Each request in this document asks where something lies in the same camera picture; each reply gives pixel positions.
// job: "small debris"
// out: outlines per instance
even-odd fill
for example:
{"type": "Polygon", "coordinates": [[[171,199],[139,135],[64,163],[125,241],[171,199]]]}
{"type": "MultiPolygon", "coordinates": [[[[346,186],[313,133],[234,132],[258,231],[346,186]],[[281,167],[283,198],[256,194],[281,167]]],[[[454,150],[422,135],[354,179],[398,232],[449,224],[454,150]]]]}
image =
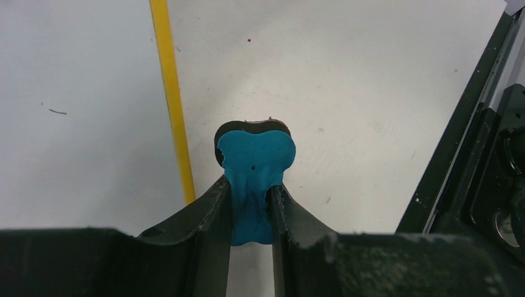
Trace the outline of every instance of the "small debris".
{"type": "Polygon", "coordinates": [[[56,111],[56,110],[49,110],[49,111],[52,112],[52,113],[58,113],[58,114],[67,115],[67,113],[65,113],[63,111],[56,111]]]}

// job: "yellow tape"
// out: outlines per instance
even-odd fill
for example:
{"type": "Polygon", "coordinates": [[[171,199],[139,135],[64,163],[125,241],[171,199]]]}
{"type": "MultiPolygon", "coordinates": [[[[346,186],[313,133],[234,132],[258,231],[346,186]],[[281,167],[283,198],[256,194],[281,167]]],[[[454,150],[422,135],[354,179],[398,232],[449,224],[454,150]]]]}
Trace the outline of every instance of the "yellow tape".
{"type": "Polygon", "coordinates": [[[170,16],[168,13],[167,0],[150,0],[153,26],[157,39],[158,57],[164,80],[166,101],[170,113],[171,131],[175,141],[175,150],[179,163],[182,179],[182,187],[186,204],[195,200],[195,189],[191,175],[191,164],[189,162],[188,142],[186,140],[186,129],[184,128],[184,116],[177,77],[175,52],[173,51],[173,40],[171,38],[170,16]]]}

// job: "black machine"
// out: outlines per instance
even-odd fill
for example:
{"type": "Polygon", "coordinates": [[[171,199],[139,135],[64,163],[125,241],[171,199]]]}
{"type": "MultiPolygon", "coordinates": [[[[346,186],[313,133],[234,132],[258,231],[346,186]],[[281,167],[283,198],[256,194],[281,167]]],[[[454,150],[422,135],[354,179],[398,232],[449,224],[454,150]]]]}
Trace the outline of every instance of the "black machine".
{"type": "MultiPolygon", "coordinates": [[[[276,296],[525,295],[522,22],[502,16],[396,234],[339,234],[268,190],[276,296]]],[[[136,238],[0,231],[0,296],[225,296],[231,238],[224,176],[136,238]]]]}

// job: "blue object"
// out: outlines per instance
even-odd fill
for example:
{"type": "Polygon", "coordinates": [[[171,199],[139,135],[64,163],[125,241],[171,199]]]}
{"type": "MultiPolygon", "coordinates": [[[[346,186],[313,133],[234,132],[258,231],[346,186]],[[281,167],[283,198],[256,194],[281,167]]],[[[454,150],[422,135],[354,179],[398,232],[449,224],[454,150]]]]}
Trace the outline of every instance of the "blue object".
{"type": "Polygon", "coordinates": [[[230,131],[217,142],[232,189],[232,246],[272,243],[266,191],[280,186],[295,158],[292,138],[281,131],[230,131]]]}

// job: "yellow line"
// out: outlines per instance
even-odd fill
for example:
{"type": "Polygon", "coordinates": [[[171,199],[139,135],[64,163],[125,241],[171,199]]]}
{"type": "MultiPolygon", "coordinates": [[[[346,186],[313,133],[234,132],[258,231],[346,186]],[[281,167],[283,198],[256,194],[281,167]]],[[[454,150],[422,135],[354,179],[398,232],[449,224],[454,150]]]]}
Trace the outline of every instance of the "yellow line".
{"type": "Polygon", "coordinates": [[[191,164],[189,162],[188,143],[186,140],[186,129],[184,128],[184,117],[179,92],[179,81],[173,51],[173,40],[171,38],[170,16],[168,14],[167,0],[150,0],[153,26],[157,39],[158,56],[160,68],[164,80],[166,101],[170,113],[171,131],[175,141],[175,150],[179,164],[179,170],[184,190],[186,204],[195,200],[193,188],[193,177],[191,175],[191,164]]]}

